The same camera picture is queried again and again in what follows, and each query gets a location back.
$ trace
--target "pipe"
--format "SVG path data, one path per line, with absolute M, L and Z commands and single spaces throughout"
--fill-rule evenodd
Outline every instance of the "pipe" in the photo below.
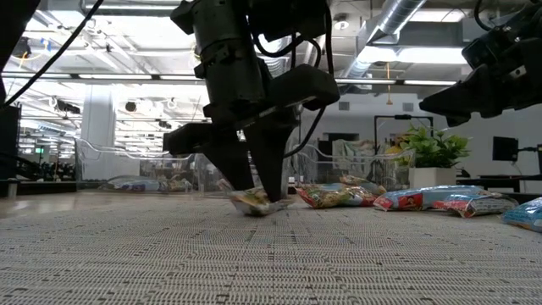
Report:
M 384 3 L 378 28 L 387 35 L 399 33 L 427 0 L 388 0 Z
M 345 69 L 343 77 L 346 78 L 361 78 L 367 73 L 371 67 L 370 62 L 364 62 L 363 58 L 360 58 L 362 50 L 365 48 L 368 42 L 374 38 L 382 38 L 382 36 L 391 36 L 398 34 L 402 28 L 407 24 L 408 20 L 425 4 L 427 0 L 387 0 L 384 3 L 382 14 L 375 17 L 375 20 L 371 19 L 363 23 L 360 32 L 357 34 L 358 38 L 362 37 L 363 41 L 358 43 L 361 45 L 361 49 L 358 50 L 356 58 L 350 64 L 348 69 Z

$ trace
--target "gray carpet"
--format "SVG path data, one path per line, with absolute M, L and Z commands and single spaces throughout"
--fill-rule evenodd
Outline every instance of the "gray carpet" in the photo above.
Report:
M 1 304 L 542 304 L 542 235 L 495 216 L 138 197 L 0 237 Z

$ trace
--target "blue snack bag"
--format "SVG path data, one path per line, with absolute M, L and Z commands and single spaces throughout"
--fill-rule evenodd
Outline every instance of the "blue snack bag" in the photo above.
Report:
M 502 221 L 542 233 L 542 197 L 506 211 L 502 215 Z
M 502 214 L 517 206 L 517 201 L 500 193 L 454 194 L 444 201 L 435 201 L 433 208 L 440 208 L 471 218 L 480 215 Z
M 389 191 L 375 202 L 384 211 L 421 211 L 432 208 L 434 202 L 444 201 L 456 194 L 490 194 L 476 186 L 435 186 L 415 190 Z

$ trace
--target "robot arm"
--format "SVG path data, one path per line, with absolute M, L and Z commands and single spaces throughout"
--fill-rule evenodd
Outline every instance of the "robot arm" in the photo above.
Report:
M 302 64 L 272 78 L 256 56 L 258 37 L 268 41 L 300 33 L 278 55 L 303 40 L 327 33 L 331 16 L 324 0 L 183 1 L 171 19 L 196 35 L 210 103 L 211 124 L 190 123 L 168 136 L 172 154 L 204 153 L 236 190 L 254 187 L 249 153 L 271 201 L 280 199 L 286 142 L 298 124 L 296 107 L 318 110 L 339 100 L 333 75 Z M 246 141 L 237 131 L 243 130 Z
M 463 49 L 473 72 L 427 97 L 420 108 L 446 116 L 449 126 L 542 103 L 542 3 L 527 7 Z

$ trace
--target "plastic wrapper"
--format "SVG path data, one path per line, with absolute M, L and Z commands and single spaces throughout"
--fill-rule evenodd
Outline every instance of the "plastic wrapper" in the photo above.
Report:
M 261 186 L 246 191 L 234 191 L 231 184 L 225 179 L 219 180 L 217 186 L 228 195 L 235 209 L 244 215 L 267 216 L 288 208 L 289 205 L 294 203 L 291 198 L 270 202 L 268 194 Z
M 459 214 L 463 218 L 488 214 L 502 214 L 517 206 L 517 201 L 499 193 L 455 194 L 444 201 L 435 201 L 433 208 L 440 208 Z
M 305 185 L 297 194 L 312 208 L 372 207 L 376 196 L 360 186 L 342 183 Z
M 506 211 L 502 215 L 502 221 L 542 233 L 542 197 Z
M 472 194 L 489 195 L 476 186 L 435 186 L 416 190 L 390 191 L 378 197 L 374 206 L 388 211 L 421 211 L 432 208 L 434 202 L 444 201 L 450 195 Z
M 159 192 L 181 192 L 191 191 L 192 184 L 186 180 L 178 180 L 178 175 L 172 179 L 153 179 L 141 176 L 124 175 L 112 178 L 98 187 L 100 190 L 113 191 L 159 191 Z
M 346 184 L 347 186 L 360 186 L 376 196 L 386 193 L 386 189 L 383 186 L 379 186 L 369 180 L 355 177 L 353 175 L 343 175 L 340 177 L 340 182 Z

